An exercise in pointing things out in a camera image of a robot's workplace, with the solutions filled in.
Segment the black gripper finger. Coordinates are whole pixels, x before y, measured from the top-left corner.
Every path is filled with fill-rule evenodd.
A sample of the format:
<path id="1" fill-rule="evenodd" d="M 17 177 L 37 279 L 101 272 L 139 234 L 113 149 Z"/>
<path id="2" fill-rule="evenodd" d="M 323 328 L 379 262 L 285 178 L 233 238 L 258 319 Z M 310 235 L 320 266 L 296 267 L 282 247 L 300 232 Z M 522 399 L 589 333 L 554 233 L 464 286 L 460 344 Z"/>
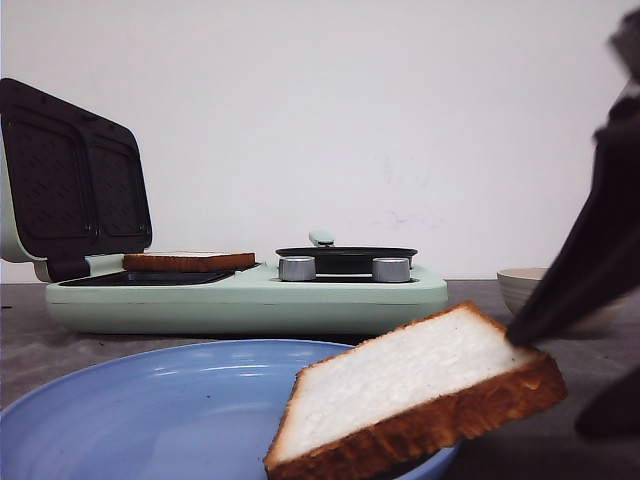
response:
<path id="1" fill-rule="evenodd" d="M 629 374 L 597 395 L 575 422 L 576 432 L 589 439 L 639 436 L 639 375 Z"/>
<path id="2" fill-rule="evenodd" d="M 524 345 L 555 336 L 638 286 L 639 152 L 601 150 L 586 203 L 507 337 Z"/>

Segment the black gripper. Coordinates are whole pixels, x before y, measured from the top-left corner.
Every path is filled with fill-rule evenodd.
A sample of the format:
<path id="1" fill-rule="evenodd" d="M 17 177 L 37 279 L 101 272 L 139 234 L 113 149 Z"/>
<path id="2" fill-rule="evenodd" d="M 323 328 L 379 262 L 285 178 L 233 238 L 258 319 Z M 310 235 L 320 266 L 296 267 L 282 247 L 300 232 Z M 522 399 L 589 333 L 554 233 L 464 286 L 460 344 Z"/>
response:
<path id="1" fill-rule="evenodd" d="M 607 114 L 606 123 L 594 133 L 598 147 L 639 158 L 639 10 L 626 13 L 607 46 L 628 79 Z"/>

